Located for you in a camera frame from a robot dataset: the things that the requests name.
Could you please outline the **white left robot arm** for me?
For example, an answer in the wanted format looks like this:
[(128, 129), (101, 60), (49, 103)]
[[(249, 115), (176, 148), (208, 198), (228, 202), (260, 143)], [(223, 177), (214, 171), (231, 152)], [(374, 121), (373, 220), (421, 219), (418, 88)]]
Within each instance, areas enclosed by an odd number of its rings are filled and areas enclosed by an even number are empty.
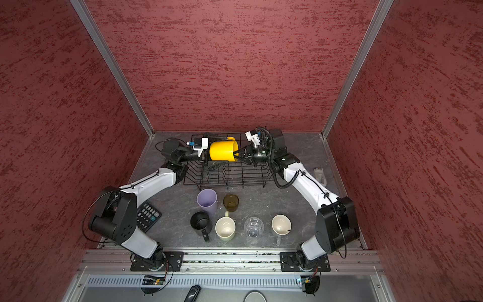
[(143, 260), (164, 260), (161, 245), (137, 225), (138, 208), (162, 190), (184, 180), (189, 161), (210, 160), (210, 147), (227, 136), (206, 133), (185, 142), (179, 138), (163, 141), (160, 153), (164, 164), (147, 177), (121, 187), (106, 187), (92, 204), (88, 229), (129, 250)]

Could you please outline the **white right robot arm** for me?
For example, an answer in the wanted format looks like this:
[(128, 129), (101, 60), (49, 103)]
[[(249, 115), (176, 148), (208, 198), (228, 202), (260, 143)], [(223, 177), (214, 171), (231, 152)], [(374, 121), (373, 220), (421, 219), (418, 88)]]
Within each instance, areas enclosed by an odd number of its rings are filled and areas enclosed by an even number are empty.
[(294, 187), (309, 203), (316, 214), (315, 234), (299, 244), (300, 264), (309, 264), (323, 255), (359, 239), (360, 230), (354, 202), (347, 196), (339, 197), (328, 190), (288, 152), (280, 129), (256, 128), (245, 136), (248, 146), (233, 153), (246, 164), (266, 163), (275, 185), (280, 189)]

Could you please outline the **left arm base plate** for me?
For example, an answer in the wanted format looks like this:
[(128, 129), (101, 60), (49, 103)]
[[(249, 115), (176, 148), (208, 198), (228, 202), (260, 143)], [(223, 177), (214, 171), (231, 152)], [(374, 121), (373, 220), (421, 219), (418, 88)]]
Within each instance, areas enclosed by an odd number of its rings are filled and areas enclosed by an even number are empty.
[(169, 271), (179, 272), (181, 270), (184, 253), (181, 251), (168, 251), (164, 252), (164, 260), (161, 262), (159, 268), (154, 267), (148, 263), (147, 259), (132, 254), (131, 260), (131, 272), (148, 272), (148, 273), (162, 273), (166, 269)]

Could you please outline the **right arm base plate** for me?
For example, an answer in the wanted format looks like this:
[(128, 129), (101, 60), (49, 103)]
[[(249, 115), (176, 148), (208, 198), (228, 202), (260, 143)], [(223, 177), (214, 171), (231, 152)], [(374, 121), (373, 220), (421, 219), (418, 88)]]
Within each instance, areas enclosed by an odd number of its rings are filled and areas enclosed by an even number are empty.
[(280, 268), (282, 272), (322, 272), (331, 271), (330, 263), (327, 255), (322, 255), (314, 260), (303, 262), (301, 258), (302, 252), (280, 252)]

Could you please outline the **yellow mug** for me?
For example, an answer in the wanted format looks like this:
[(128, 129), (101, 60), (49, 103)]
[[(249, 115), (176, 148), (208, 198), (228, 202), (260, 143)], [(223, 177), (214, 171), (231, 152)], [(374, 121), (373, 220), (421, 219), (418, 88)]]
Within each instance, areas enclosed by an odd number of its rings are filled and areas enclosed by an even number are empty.
[(226, 140), (213, 142), (210, 145), (209, 153), (212, 161), (236, 162), (238, 159), (238, 143), (234, 137), (227, 137)]

